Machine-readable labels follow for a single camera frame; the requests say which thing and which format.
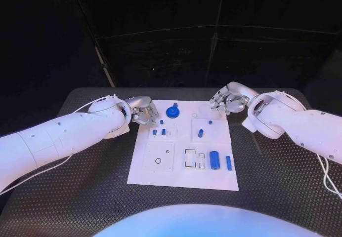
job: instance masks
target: small blue block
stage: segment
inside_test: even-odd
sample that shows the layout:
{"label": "small blue block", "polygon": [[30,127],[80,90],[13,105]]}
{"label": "small blue block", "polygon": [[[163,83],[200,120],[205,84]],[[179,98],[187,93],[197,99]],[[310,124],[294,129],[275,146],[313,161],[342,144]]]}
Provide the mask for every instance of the small blue block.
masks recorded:
{"label": "small blue block", "polygon": [[209,157],[210,157],[210,168],[212,169],[219,169],[219,153],[216,151],[209,152]]}
{"label": "small blue block", "polygon": [[232,168],[231,168],[231,161],[229,161],[229,157],[226,157],[226,168],[228,168],[228,170],[232,170]]}
{"label": "small blue block", "polygon": [[203,130],[200,129],[197,132],[197,137],[202,137],[202,136],[203,136]]}

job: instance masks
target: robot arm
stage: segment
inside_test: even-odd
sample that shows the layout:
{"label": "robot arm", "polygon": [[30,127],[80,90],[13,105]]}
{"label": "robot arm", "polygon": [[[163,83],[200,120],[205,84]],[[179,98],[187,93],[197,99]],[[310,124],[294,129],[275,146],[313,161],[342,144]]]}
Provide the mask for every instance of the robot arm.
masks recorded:
{"label": "robot arm", "polygon": [[31,170],[127,133],[131,120],[154,123],[158,113],[150,97],[101,99],[88,113],[73,112],[0,138],[0,192]]}
{"label": "robot arm", "polygon": [[284,92],[258,94],[231,82],[215,94],[213,111],[236,113],[248,107],[242,126],[271,139],[285,132],[294,143],[342,164],[342,118],[317,110],[306,110],[298,100]]}

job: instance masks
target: black mesh table surface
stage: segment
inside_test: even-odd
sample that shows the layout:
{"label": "black mesh table surface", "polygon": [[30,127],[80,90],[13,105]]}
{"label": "black mesh table surface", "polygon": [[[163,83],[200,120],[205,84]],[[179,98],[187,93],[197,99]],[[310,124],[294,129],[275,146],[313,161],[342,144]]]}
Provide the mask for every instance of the black mesh table surface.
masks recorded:
{"label": "black mesh table surface", "polygon": [[[262,93],[275,89],[255,90]],[[278,90],[308,108],[297,90]],[[117,94],[119,99],[148,95],[157,100],[206,101],[216,91],[216,88],[79,88],[70,92],[59,116],[108,94]],[[131,123],[127,134],[102,140],[15,188],[0,216],[0,236],[88,237],[132,214],[184,203],[239,207],[324,236],[342,236],[342,201],[323,187],[314,154],[285,135],[272,140],[258,132],[251,133],[241,125],[243,118],[245,111],[228,117],[238,192],[127,184],[138,129],[138,124]],[[329,172],[340,187],[342,165],[330,162]]]}

